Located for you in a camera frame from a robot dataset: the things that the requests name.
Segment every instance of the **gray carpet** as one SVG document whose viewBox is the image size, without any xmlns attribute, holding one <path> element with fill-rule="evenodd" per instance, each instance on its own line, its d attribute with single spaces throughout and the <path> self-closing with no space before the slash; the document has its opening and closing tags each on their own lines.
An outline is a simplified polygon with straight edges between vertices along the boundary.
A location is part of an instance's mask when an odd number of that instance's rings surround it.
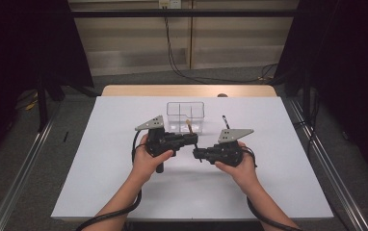
<svg viewBox="0 0 368 231">
<path fill-rule="evenodd" d="M 274 71 L 275 69 L 271 69 L 267 75 L 273 75 Z M 250 81 L 262 75 L 262 68 L 221 68 L 182 72 L 194 77 Z M 209 84 L 238 84 L 205 79 L 201 81 Z M 92 90 L 97 92 L 101 92 L 106 85 L 110 84 L 200 84 L 180 77 L 172 71 L 116 77 L 103 76 L 94 78 L 94 82 L 95 88 Z M 245 84 L 263 83 L 265 81 Z M 64 88 L 64 91 L 66 99 L 63 102 L 52 102 L 48 99 L 49 112 L 54 112 L 57 107 L 59 111 L 5 230 L 73 230 L 78 226 L 78 223 L 55 220 L 50 215 L 83 136 L 94 99 L 71 88 Z M 297 121 L 284 97 L 283 86 L 277 86 L 276 93 L 283 96 L 291 120 Z M 0 143 L 0 203 L 35 139 L 39 127 L 38 116 L 38 108 L 31 111 L 18 110 L 11 130 Z M 323 104 L 318 114 L 316 131 L 368 222 L 368 166 L 363 161 L 361 153 L 354 143 L 344 139 L 341 127 L 330 114 L 327 106 Z M 307 137 L 303 134 L 302 128 L 298 127 L 297 133 L 303 147 L 306 148 Z M 348 228 L 354 230 L 340 199 L 334 192 L 313 151 L 310 151 L 310 160 L 332 207 Z M 304 230 L 345 230 L 338 217 L 317 221 L 299 220 L 297 223 Z M 132 227 L 134 227 L 133 230 L 260 230 L 257 222 L 133 223 Z"/>
</svg>

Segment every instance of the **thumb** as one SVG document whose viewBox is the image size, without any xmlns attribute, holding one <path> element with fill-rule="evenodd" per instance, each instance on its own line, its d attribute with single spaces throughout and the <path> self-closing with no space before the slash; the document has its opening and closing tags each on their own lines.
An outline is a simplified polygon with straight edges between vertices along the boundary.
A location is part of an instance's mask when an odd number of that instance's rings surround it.
<svg viewBox="0 0 368 231">
<path fill-rule="evenodd" d="M 222 163 L 222 162 L 219 162 L 219 161 L 216 161 L 214 164 L 215 164 L 215 166 L 216 166 L 219 170 L 221 170 L 221 171 L 223 171 L 223 172 L 226 172 L 226 173 L 228 173 L 229 175 L 232 175 L 232 172 L 233 172 L 234 167 L 228 166 L 228 165 L 226 165 L 226 164 L 224 164 L 224 163 Z"/>
<path fill-rule="evenodd" d="M 173 153 L 172 150 L 168 150 L 154 159 L 157 160 L 158 164 L 161 164 L 165 162 L 166 160 L 168 160 L 172 156 L 172 153 Z"/>
</svg>

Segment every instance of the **hand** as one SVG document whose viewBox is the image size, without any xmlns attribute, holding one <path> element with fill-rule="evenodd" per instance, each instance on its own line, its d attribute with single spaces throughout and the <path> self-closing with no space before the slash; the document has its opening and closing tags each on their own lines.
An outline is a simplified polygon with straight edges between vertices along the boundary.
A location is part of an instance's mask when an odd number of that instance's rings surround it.
<svg viewBox="0 0 368 231">
<path fill-rule="evenodd" d="M 238 144 L 242 148 L 246 147 L 243 142 L 238 141 Z M 247 193 L 249 189 L 252 189 L 255 185 L 259 185 L 259 181 L 256 176 L 253 158 L 246 152 L 244 152 L 243 157 L 242 162 L 237 167 L 228 166 L 222 162 L 215 162 L 215 166 L 231 175 L 241 190 Z"/>
<path fill-rule="evenodd" d="M 163 154 L 152 157 L 145 151 L 145 141 L 148 134 L 145 134 L 140 141 L 140 146 L 136 149 L 133 169 L 130 177 L 135 177 L 142 184 L 150 179 L 151 174 L 156 170 L 157 166 L 165 162 L 172 156 L 172 150 L 166 151 Z"/>
</svg>

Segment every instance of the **transparent box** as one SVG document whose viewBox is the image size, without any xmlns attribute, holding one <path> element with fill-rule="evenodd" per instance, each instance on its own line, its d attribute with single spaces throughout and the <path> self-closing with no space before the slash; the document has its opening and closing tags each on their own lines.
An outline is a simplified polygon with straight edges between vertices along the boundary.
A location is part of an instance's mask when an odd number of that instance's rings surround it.
<svg viewBox="0 0 368 231">
<path fill-rule="evenodd" d="M 190 120 L 194 133 L 202 133 L 204 122 L 203 102 L 170 102 L 167 104 L 169 132 L 190 133 L 186 120 Z"/>
</svg>

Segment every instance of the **white tabletop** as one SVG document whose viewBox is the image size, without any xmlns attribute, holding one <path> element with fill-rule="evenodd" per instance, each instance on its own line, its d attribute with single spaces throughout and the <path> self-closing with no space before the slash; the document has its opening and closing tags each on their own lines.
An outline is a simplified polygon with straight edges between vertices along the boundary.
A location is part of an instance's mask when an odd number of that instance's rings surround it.
<svg viewBox="0 0 368 231">
<path fill-rule="evenodd" d="M 168 102 L 205 104 L 198 147 L 212 146 L 225 128 L 253 129 L 243 141 L 256 155 L 261 184 L 290 218 L 331 218 L 332 212 L 278 97 L 97 97 L 52 218 L 93 217 L 131 170 L 134 128 L 156 116 L 167 122 Z M 232 178 L 208 162 L 200 163 L 185 146 L 143 187 L 130 220 L 248 220 L 246 197 Z"/>
</svg>

